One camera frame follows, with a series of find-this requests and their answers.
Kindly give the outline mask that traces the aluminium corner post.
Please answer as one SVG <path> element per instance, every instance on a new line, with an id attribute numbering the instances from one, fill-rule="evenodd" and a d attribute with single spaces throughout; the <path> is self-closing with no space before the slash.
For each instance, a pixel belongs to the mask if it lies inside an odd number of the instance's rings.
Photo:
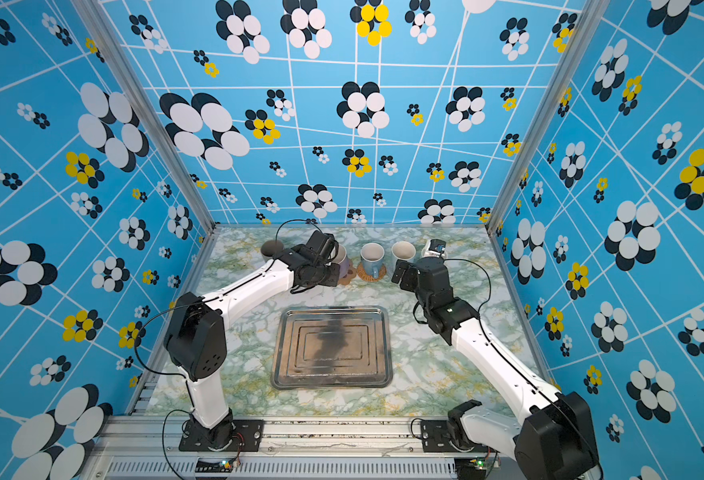
<path id="1" fill-rule="evenodd" d="M 524 136 L 521 152 L 512 163 L 507 179 L 497 197 L 491 220 L 487 224 L 489 233 L 493 233 L 505 218 L 518 190 L 519 181 L 535 157 L 536 148 L 553 120 L 556 106 L 570 85 L 570 81 L 590 46 L 609 5 L 609 0 L 587 1 L 584 10 L 579 15 L 574 38 L 569 41 L 569 46 L 554 71 L 550 84 Z"/>
<path id="2" fill-rule="evenodd" d="M 170 176 L 188 201 L 189 208 L 195 213 L 205 232 L 212 235 L 216 232 L 215 221 L 201 195 L 192 185 L 184 162 L 142 88 L 136 75 L 136 69 L 130 64 L 113 29 L 108 25 L 107 16 L 97 1 L 73 1 L 73 6 L 88 32 L 94 36 L 99 49 L 103 51 L 110 71 L 131 102 L 140 121 L 146 127 L 149 139 L 157 148 L 158 155 L 167 167 Z"/>

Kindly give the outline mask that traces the blue handled cream mug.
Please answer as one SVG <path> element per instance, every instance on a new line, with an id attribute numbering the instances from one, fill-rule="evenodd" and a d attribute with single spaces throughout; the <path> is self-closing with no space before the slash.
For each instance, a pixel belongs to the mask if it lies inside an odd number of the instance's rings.
<path id="1" fill-rule="evenodd" d="M 417 249 L 411 242 L 398 241 L 392 245 L 391 254 L 392 266 L 395 267 L 400 260 L 412 261 L 416 257 Z"/>

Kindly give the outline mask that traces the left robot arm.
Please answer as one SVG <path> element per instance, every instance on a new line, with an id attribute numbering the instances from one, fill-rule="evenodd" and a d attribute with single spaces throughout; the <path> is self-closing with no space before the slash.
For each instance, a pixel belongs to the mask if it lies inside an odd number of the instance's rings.
<path id="1" fill-rule="evenodd" d="M 221 451 L 237 437 L 220 379 L 227 329 L 275 295 L 337 286 L 340 266 L 333 259 L 338 250 L 332 234 L 316 229 L 305 243 L 272 254 L 244 278 L 201 296 L 188 292 L 178 299 L 164 346 L 191 400 L 187 437 L 199 441 L 202 449 Z"/>

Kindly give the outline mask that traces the aluminium corner post left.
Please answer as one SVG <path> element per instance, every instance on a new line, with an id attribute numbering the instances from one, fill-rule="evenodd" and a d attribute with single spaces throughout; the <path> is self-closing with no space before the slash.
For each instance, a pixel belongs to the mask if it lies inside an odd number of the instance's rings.
<path id="1" fill-rule="evenodd" d="M 149 139 L 157 148 L 158 155 L 167 167 L 170 176 L 188 201 L 189 208 L 195 213 L 205 232 L 212 235 L 216 232 L 215 221 L 201 195 L 192 185 L 184 162 L 142 88 L 136 75 L 136 69 L 130 64 L 113 29 L 108 25 L 107 16 L 97 1 L 73 1 L 73 6 L 88 32 L 94 36 L 99 49 L 103 51 L 110 71 L 131 102 L 140 121 L 146 127 Z"/>

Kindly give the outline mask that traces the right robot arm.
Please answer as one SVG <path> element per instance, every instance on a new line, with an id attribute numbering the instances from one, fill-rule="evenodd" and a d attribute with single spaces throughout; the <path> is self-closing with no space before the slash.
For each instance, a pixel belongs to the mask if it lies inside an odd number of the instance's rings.
<path id="1" fill-rule="evenodd" d="M 415 294 L 430 329 L 469 359 L 512 411 L 498 415 L 477 402 L 449 414 L 454 444 L 484 444 L 515 459 L 528 479 L 576 479 L 601 466 L 589 405 L 564 394 L 520 361 L 453 292 L 444 259 L 400 260 L 392 277 Z"/>

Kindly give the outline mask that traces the paw print cork coaster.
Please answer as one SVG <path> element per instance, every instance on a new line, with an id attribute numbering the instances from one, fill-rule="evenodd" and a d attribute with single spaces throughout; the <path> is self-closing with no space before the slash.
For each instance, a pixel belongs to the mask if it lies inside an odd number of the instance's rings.
<path id="1" fill-rule="evenodd" d="M 357 277 L 357 271 L 354 267 L 350 266 L 346 272 L 346 274 L 343 277 L 339 278 L 338 285 L 339 286 L 346 286 L 351 283 L 353 279 Z"/>

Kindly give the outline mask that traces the rattan wicker round coaster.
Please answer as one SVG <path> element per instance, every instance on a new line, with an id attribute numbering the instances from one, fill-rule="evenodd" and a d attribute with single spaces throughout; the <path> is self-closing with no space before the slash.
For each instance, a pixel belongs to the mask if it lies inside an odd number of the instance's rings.
<path id="1" fill-rule="evenodd" d="M 371 276 L 366 273 L 362 265 L 356 268 L 357 275 L 365 282 L 378 282 L 383 280 L 388 275 L 388 270 L 386 267 L 382 267 L 379 270 L 378 276 Z"/>

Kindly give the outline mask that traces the light blue mug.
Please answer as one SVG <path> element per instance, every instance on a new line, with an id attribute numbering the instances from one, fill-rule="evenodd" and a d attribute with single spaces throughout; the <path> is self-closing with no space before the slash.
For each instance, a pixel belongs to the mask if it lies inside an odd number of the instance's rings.
<path id="1" fill-rule="evenodd" d="M 361 265 L 368 275 L 378 276 L 386 251 L 381 244 L 367 243 L 361 249 Z"/>

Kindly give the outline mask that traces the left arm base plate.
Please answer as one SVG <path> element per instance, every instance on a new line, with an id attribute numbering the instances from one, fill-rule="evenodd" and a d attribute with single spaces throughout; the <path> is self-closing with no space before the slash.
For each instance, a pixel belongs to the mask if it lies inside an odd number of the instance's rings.
<path id="1" fill-rule="evenodd" d="M 265 421 L 235 419 L 212 429 L 195 418 L 182 428 L 178 449 L 182 452 L 257 452 L 264 434 Z"/>

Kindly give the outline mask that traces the aluminium front rail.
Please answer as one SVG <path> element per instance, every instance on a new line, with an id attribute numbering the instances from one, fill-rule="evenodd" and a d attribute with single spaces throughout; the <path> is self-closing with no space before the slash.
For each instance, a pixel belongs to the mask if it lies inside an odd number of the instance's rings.
<path id="1" fill-rule="evenodd" d="M 502 453 L 425 453 L 407 417 L 267 417 L 257 452 L 182 452 L 182 415 L 108 422 L 83 479 L 521 479 Z"/>

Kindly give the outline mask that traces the purple ceramic mug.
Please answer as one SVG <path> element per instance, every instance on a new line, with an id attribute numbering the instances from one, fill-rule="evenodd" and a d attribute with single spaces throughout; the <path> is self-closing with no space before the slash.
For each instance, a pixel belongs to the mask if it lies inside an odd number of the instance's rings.
<path id="1" fill-rule="evenodd" d="M 347 275 L 350 268 L 350 260 L 347 254 L 347 250 L 343 245 L 338 246 L 336 256 L 334 257 L 332 262 L 339 266 L 341 276 Z"/>

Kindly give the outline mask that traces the stainless steel cup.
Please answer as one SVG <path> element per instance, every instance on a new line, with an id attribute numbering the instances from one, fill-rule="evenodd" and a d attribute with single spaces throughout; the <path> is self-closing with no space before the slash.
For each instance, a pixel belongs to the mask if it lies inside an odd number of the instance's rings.
<path id="1" fill-rule="evenodd" d="M 285 246 L 280 240 L 268 240 L 266 241 L 260 249 L 261 255 L 265 262 L 276 260 L 280 257 Z"/>

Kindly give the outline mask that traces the metal serving tray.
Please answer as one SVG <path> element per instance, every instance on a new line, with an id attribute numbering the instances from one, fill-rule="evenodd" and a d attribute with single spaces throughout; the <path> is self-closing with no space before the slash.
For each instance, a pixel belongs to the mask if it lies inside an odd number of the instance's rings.
<path id="1" fill-rule="evenodd" d="M 292 307 L 283 312 L 274 354 L 275 388 L 384 388 L 393 377 L 385 308 Z"/>

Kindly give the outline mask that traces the aluminium corner post right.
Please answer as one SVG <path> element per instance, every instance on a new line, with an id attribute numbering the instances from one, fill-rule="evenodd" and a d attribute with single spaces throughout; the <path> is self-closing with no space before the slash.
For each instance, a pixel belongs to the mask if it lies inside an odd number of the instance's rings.
<path id="1" fill-rule="evenodd" d="M 507 179 L 497 197 L 491 220 L 487 224 L 489 233 L 493 233 L 505 218 L 518 190 L 519 181 L 535 157 L 536 148 L 553 120 L 556 106 L 570 85 L 570 81 L 590 46 L 609 5 L 609 0 L 587 1 L 584 10 L 579 15 L 574 38 L 569 41 L 569 46 L 554 71 L 550 84 L 524 136 L 521 152 L 512 163 Z"/>

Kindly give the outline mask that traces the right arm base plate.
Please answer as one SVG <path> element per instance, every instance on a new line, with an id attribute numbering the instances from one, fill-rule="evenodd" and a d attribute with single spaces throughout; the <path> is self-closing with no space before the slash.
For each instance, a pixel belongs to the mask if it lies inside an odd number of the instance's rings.
<path id="1" fill-rule="evenodd" d="M 450 419 L 417 420 L 412 433 L 421 441 L 425 453 L 479 453 L 495 450 L 469 440 L 459 424 Z"/>

